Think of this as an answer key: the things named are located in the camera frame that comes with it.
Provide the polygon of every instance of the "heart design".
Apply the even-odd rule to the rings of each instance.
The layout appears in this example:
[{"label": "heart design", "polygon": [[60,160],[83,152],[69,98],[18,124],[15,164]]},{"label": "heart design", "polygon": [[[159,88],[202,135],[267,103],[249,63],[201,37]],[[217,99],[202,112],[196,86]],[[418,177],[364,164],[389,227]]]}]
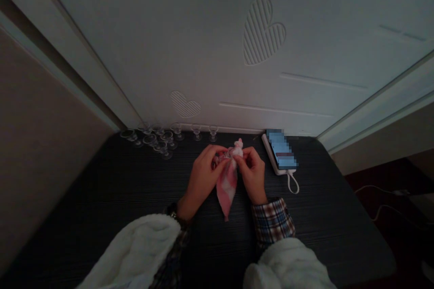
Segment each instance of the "heart design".
[{"label": "heart design", "polygon": [[196,101],[189,101],[185,98],[184,94],[178,91],[173,91],[170,94],[172,97],[172,104],[176,112],[182,118],[196,116],[200,113],[200,104]]},{"label": "heart design", "polygon": [[281,23],[271,24],[271,0],[253,0],[244,24],[244,63],[256,65],[268,60],[285,43],[286,30]]}]

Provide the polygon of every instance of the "pink cloth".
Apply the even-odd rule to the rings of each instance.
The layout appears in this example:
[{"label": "pink cloth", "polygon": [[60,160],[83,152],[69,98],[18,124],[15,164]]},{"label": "pink cloth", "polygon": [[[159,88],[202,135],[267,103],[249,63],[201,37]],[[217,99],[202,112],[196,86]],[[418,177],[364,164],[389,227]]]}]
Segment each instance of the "pink cloth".
[{"label": "pink cloth", "polygon": [[225,166],[222,173],[218,177],[216,188],[217,197],[220,206],[222,207],[223,214],[225,215],[225,221],[228,221],[229,211],[231,210],[232,201],[234,200],[235,190],[236,190],[236,161],[234,156],[243,157],[243,141],[238,139],[234,143],[235,147],[228,148],[224,155],[219,157],[214,157],[214,163],[218,165],[223,160],[231,159],[231,161]]}]

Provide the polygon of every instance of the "plaid sleeve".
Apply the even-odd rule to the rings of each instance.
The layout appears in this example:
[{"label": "plaid sleeve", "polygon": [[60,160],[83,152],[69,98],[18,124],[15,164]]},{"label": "plaid sleeve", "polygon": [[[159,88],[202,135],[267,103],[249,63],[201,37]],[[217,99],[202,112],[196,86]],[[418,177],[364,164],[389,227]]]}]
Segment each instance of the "plaid sleeve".
[{"label": "plaid sleeve", "polygon": [[181,253],[190,241],[190,226],[181,223],[181,231],[167,254],[166,260],[161,264],[149,286],[155,288],[181,288]]},{"label": "plaid sleeve", "polygon": [[295,227],[282,198],[269,200],[265,205],[252,205],[256,240],[261,251],[271,244],[295,236]]}]

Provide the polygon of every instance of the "phone screen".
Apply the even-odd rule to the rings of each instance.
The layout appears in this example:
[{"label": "phone screen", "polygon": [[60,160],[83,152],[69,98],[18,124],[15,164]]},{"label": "phone screen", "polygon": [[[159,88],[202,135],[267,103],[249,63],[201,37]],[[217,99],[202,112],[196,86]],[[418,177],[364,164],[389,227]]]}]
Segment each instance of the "phone screen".
[{"label": "phone screen", "polygon": [[282,130],[268,129],[267,139],[278,169],[297,169],[297,160]]}]

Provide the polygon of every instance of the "white fleece robe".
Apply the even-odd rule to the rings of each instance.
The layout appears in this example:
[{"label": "white fleece robe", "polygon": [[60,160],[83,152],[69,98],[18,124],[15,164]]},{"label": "white fleece robe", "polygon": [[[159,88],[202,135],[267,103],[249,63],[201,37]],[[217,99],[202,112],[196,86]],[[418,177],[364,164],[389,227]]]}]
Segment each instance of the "white fleece robe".
[{"label": "white fleece robe", "polygon": [[[141,217],[124,227],[77,289],[148,288],[181,230],[164,214]],[[271,245],[244,274],[243,288],[336,288],[315,253],[296,238]]]}]

